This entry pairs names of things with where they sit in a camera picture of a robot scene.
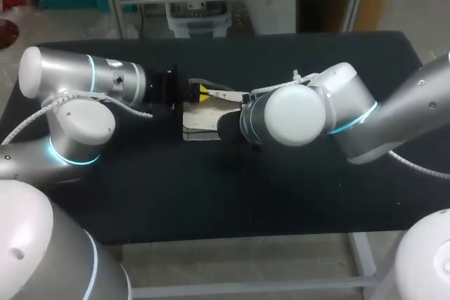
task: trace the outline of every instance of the robotic arm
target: robotic arm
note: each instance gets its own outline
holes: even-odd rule
[[[35,186],[80,177],[115,130],[105,100],[140,117],[152,117],[135,107],[181,100],[176,71],[146,74],[135,63],[86,54],[30,47],[20,61],[23,95],[37,98],[42,109],[21,123],[0,147],[0,177]],[[50,134],[25,143],[10,141],[45,114]]]
[[[307,80],[253,91],[240,116],[244,136],[254,144],[299,146],[328,133],[351,163],[364,164],[450,122],[447,54],[420,68],[381,103],[348,63]]]

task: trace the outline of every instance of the table leg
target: table leg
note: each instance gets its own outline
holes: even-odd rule
[[[119,25],[119,36],[121,39],[128,39],[127,28],[125,27],[124,13],[119,0],[112,0],[114,2],[115,12],[117,16],[117,23]]]
[[[395,286],[395,256],[397,249],[399,248],[401,239],[405,235],[405,232],[401,232],[395,239],[379,268],[377,269],[374,277],[378,284],[375,287],[364,287],[363,298],[364,300],[386,300],[392,289]]]
[[[373,260],[367,233],[357,232],[349,233],[348,235],[359,275],[363,275],[365,277],[374,275],[377,268],[375,261]]]
[[[145,5],[139,4],[137,5],[138,8],[138,15],[140,20],[140,28],[139,28],[139,39],[143,40],[143,24],[144,20],[146,19],[146,9],[144,7]]]
[[[117,19],[117,11],[115,10],[115,2],[114,0],[108,0],[108,4],[110,6],[111,15],[114,18],[115,29],[117,30],[119,37],[122,39],[122,36],[120,35],[119,20]]]
[[[361,0],[355,0],[354,1],[354,6],[353,6],[353,9],[352,9],[352,16],[350,17],[350,22],[349,22],[349,27],[348,27],[349,31],[353,30],[354,21],[356,20],[356,16],[358,15],[358,8],[359,8],[359,3],[360,2],[361,2]]]
[[[347,4],[347,10],[345,11],[344,22],[340,29],[341,32],[348,32],[350,26],[350,20],[352,19],[353,7],[356,0],[349,0]]]

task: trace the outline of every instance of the concrete floor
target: concrete floor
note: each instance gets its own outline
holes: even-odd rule
[[[104,38],[113,27],[108,14],[95,11],[8,13],[19,24],[16,44],[0,52],[0,112],[16,79],[23,50],[43,41]],[[380,29],[401,30],[425,63],[450,50],[449,0],[388,0]],[[396,233],[371,233],[380,261]],[[209,282],[292,280],[355,275],[347,237],[293,235],[123,246],[122,263],[134,287]],[[202,299],[359,300],[356,289],[270,294],[204,296]],[[399,299],[396,292],[391,299]]]

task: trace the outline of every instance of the black tabletop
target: black tabletop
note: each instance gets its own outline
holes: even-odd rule
[[[128,60],[146,70],[177,64],[201,77],[250,90],[321,72],[347,61],[381,101],[421,63],[403,34],[300,34],[253,39],[76,41],[45,44]],[[37,110],[16,85],[0,123],[4,137]],[[450,207],[450,182],[412,171],[384,156],[347,162],[329,136],[301,148],[220,141],[185,142],[179,112],[140,119],[113,108],[117,130],[80,181],[46,189],[104,244],[213,237],[404,230]],[[19,140],[47,133],[45,119]],[[417,164],[450,172],[450,128],[398,149]]]

